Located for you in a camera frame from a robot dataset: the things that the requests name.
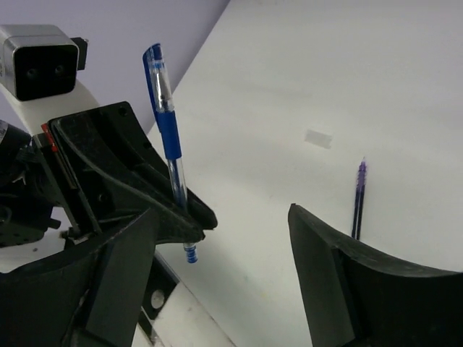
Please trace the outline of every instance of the white table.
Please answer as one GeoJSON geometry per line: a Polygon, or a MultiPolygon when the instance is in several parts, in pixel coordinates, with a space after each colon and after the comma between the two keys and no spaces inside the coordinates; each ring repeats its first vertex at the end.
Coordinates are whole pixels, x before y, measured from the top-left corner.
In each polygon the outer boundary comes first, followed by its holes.
{"type": "Polygon", "coordinates": [[[462,269],[462,17],[450,0],[231,0],[174,94],[187,183],[219,227],[194,266],[159,249],[237,346],[310,346],[286,214],[348,234],[363,156],[362,240],[462,269]]]}

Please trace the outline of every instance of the blue pen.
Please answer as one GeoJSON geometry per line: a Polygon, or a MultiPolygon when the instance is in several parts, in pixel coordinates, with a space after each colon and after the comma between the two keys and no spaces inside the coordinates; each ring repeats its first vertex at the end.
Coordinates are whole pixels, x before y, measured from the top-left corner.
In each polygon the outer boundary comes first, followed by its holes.
{"type": "MultiPolygon", "coordinates": [[[[178,206],[187,211],[187,184],[183,173],[179,130],[177,129],[169,77],[159,43],[151,46],[143,54],[143,64],[153,113],[161,133],[167,166],[169,167],[174,199],[178,206]]],[[[189,263],[197,262],[196,245],[184,244],[183,247],[187,253],[187,261],[189,263]]]]}

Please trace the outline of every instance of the camera lens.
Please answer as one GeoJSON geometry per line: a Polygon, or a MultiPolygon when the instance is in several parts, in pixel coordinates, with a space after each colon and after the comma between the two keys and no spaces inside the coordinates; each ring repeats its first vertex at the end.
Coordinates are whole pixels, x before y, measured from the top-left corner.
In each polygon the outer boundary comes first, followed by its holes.
{"type": "Polygon", "coordinates": [[[26,72],[26,76],[29,80],[35,80],[38,77],[38,70],[37,69],[29,69],[26,72]]]}
{"type": "Polygon", "coordinates": [[[64,67],[62,65],[58,65],[56,68],[55,68],[55,75],[60,77],[64,74],[64,67]]]}

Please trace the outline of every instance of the depth camera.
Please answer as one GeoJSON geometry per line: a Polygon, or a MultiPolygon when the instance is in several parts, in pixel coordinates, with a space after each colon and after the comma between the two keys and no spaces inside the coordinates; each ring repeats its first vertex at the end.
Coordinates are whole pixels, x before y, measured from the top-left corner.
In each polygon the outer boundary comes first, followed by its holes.
{"type": "Polygon", "coordinates": [[[0,25],[0,83],[20,101],[69,93],[79,47],[54,25],[0,25]]]}

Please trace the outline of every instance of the purple pen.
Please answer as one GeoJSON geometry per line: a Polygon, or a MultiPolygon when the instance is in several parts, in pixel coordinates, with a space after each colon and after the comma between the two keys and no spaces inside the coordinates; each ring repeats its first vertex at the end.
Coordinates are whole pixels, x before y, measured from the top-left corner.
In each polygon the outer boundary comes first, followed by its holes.
{"type": "Polygon", "coordinates": [[[367,180],[367,163],[365,158],[359,166],[357,174],[357,188],[354,201],[354,222],[352,224],[352,238],[360,240],[360,228],[362,225],[363,200],[365,198],[365,185],[367,180]]]}

